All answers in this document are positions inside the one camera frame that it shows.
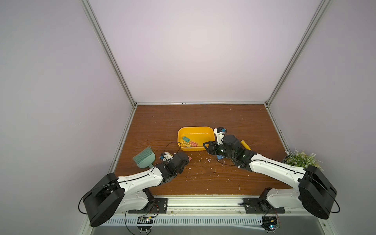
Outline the yellow plastic storage box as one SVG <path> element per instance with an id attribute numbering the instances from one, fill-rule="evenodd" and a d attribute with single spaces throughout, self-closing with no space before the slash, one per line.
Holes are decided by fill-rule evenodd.
<path id="1" fill-rule="evenodd" d="M 182 140 L 183 136 L 197 142 L 198 147 L 189 147 L 189 143 Z M 203 143 L 208 141 L 215 141 L 213 129 L 208 126 L 183 127 L 177 134 L 177 142 L 181 144 L 183 151 L 204 151 Z"/>

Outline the teal binder clip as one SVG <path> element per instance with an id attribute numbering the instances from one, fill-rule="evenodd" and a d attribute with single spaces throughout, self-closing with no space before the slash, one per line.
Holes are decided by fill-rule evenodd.
<path id="1" fill-rule="evenodd" d="M 191 139 L 189 139 L 189 138 L 186 137 L 186 136 L 183 136 L 183 137 L 182 137 L 182 140 L 185 141 L 185 142 L 187 142 L 187 143 L 189 143 L 189 142 L 191 141 Z"/>

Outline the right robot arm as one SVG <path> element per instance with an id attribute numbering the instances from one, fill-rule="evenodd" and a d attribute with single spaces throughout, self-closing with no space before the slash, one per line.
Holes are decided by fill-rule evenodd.
<path id="1" fill-rule="evenodd" d="M 337 190 L 319 168 L 291 166 L 266 158 L 247 149 L 234 135 L 205 142 L 203 147 L 211 155 L 230 159 L 238 168 L 269 176 L 290 186 L 284 190 L 267 190 L 265 200 L 271 207 L 301 208 L 324 220 L 334 213 L 332 208 L 337 204 Z"/>

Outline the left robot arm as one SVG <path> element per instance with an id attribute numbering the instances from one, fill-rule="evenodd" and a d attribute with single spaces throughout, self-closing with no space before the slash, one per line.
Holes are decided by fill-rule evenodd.
<path id="1" fill-rule="evenodd" d="M 149 188 L 161 186 L 183 173 L 191 161 L 184 152 L 156 164 L 151 169 L 129 176 L 105 175 L 83 195 L 80 203 L 85 206 L 91 227 L 98 227 L 117 213 L 153 210 L 155 198 Z"/>

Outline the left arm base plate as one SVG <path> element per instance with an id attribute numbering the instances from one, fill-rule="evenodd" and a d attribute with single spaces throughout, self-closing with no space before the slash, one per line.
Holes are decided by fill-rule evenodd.
<path id="1" fill-rule="evenodd" d="M 130 210 L 128 213 L 137 213 L 137 214 L 147 214 L 147 213 L 167 213 L 168 198 L 155 198 L 151 202 L 148 202 L 147 205 L 141 210 Z"/>

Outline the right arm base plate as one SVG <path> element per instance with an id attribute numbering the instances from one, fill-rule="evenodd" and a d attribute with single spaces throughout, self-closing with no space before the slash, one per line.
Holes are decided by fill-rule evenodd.
<path id="1" fill-rule="evenodd" d="M 274 208 L 263 198 L 243 198 L 239 205 L 245 208 L 246 213 L 266 214 L 286 212 L 284 207 Z"/>

